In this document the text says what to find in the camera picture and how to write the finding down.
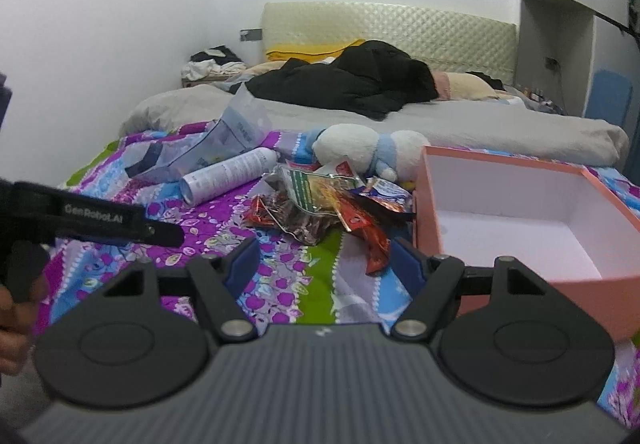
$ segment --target blue chair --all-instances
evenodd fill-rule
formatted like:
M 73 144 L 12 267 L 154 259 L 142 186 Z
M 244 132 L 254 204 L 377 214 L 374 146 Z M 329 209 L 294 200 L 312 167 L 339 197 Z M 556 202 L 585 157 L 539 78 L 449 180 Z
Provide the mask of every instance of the blue chair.
M 617 72 L 599 70 L 593 76 L 584 117 L 604 119 L 607 123 L 622 127 L 632 94 L 633 85 L 627 78 Z
M 622 171 L 628 180 L 636 186 L 640 186 L 640 115 L 636 123 L 634 138 L 631 140 L 631 149 L 626 158 L 625 167 Z

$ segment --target pink box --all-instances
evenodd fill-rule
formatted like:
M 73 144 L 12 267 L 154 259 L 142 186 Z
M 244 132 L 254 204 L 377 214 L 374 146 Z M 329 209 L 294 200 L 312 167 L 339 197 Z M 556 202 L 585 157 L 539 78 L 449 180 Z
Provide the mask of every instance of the pink box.
M 514 256 L 614 340 L 640 329 L 640 220 L 588 170 L 424 147 L 414 195 L 425 255 L 488 267 Z M 487 300 L 465 297 L 460 312 Z

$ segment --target electrical outlet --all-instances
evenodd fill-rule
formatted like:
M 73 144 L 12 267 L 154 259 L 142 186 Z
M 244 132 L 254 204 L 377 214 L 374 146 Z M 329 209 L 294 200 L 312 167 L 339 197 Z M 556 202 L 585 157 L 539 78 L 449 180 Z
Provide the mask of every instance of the electrical outlet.
M 260 42 L 262 39 L 262 30 L 240 30 L 241 42 Z

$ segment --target purple floral blanket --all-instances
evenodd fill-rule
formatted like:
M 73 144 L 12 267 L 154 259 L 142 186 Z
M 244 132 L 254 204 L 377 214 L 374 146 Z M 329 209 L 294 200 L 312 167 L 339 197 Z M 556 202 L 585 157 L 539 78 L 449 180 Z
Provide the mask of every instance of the purple floral blanket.
M 189 208 L 182 201 L 177 183 L 141 186 L 127 177 L 125 167 L 150 143 L 171 143 L 198 136 L 205 127 L 206 123 L 196 123 L 170 134 L 129 135 L 109 145 L 90 166 L 72 177 L 69 189 L 143 204 L 149 217 L 180 225 L 185 241 L 178 249 L 58 241 L 45 270 L 50 296 L 40 310 L 38 330 L 55 322 L 137 258 L 147 257 L 159 266 L 184 265 L 197 254 L 225 255 L 247 236 L 259 239 L 262 263 L 239 302 L 260 332 L 269 323 L 369 322 L 388 328 L 410 298 L 393 269 L 382 277 L 366 277 L 366 248 L 360 239 L 336 230 L 318 246 L 306 247 L 277 231 L 246 227 L 242 213 L 250 198 L 260 193 L 258 182 Z M 264 146 L 304 164 L 311 162 L 305 141 L 304 132 L 271 132 Z M 640 216 L 640 189 L 611 168 L 590 168 L 590 171 Z M 168 309 L 193 317 L 187 298 L 165 297 L 162 303 Z M 600 405 L 628 426 L 640 425 L 638 343 L 617 345 L 616 365 L 600 397 Z

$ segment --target finger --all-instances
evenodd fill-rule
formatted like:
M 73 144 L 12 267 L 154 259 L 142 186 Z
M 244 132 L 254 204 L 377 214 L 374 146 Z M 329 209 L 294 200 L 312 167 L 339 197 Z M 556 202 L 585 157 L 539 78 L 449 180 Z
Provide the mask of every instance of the finger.
M 9 361 L 22 361 L 27 358 L 31 341 L 25 334 L 0 331 L 0 356 Z
M 38 318 L 39 308 L 39 304 L 27 302 L 14 305 L 11 310 L 0 311 L 0 327 L 30 333 Z
M 18 361 L 0 358 L 0 374 L 6 374 L 7 376 L 17 376 L 24 368 L 24 364 L 26 362 L 26 356 L 23 360 Z
M 14 306 L 14 300 L 11 293 L 4 285 L 0 285 L 0 310 L 9 310 Z
M 47 281 L 47 277 L 40 275 L 33 284 L 31 284 L 30 299 L 35 303 L 39 303 L 47 296 L 49 296 L 49 281 Z

